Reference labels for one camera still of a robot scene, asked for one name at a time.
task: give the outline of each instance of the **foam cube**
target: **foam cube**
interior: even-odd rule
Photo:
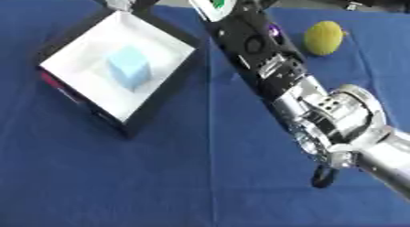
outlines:
[[[129,91],[148,81],[151,77],[146,57],[132,46],[123,47],[108,57],[113,77]]]

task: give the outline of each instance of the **robotic arm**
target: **robotic arm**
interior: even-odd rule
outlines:
[[[132,11],[157,0],[96,0]],[[254,0],[188,0],[215,43],[269,112],[318,163],[325,188],[342,168],[359,168],[410,200],[410,135],[386,124],[381,104],[355,85],[327,92],[302,55]]]

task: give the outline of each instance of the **black box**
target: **black box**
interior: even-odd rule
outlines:
[[[152,78],[131,92],[110,76],[106,58],[132,44],[151,66]],[[92,116],[134,135],[181,85],[199,42],[147,12],[102,9],[51,41],[38,55],[42,79]]]

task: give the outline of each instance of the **yellow ball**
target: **yellow ball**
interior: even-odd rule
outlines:
[[[306,31],[304,41],[306,48],[313,54],[329,55],[343,41],[343,30],[336,22],[322,21]]]

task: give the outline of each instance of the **blue tablecloth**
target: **blue tablecloth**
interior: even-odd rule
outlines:
[[[291,142],[210,42],[191,9],[156,13],[202,40],[203,59],[133,140],[84,116],[49,88],[33,56],[97,10],[89,1],[0,0],[0,226],[377,226],[410,224],[410,204],[357,170],[309,186],[314,163]],[[375,93],[410,131],[410,17],[269,11],[300,46],[320,20],[349,32],[340,50],[308,57],[328,88]]]

